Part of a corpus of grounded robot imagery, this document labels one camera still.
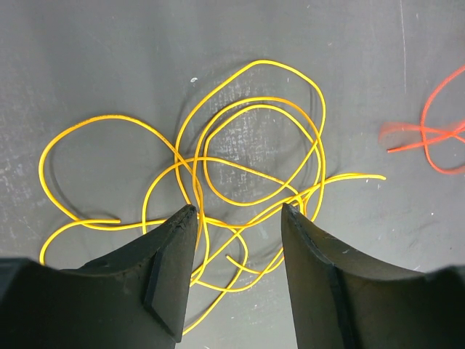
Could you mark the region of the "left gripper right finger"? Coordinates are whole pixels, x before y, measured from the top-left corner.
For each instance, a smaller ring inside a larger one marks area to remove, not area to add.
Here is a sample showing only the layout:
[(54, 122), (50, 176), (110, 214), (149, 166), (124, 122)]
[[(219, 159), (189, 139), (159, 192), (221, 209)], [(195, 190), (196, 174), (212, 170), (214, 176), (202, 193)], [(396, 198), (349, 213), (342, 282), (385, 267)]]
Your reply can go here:
[(464, 267), (428, 273), (371, 257), (281, 210), (299, 348), (462, 348)]

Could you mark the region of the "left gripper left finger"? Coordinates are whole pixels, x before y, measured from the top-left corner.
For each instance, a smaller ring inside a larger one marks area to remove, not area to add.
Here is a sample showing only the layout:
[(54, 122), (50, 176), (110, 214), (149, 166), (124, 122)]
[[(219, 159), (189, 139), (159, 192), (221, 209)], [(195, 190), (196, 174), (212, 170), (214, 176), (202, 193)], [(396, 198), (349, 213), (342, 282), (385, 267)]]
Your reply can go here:
[(77, 269), (1, 260), (3, 348), (174, 348), (182, 339), (197, 212)]

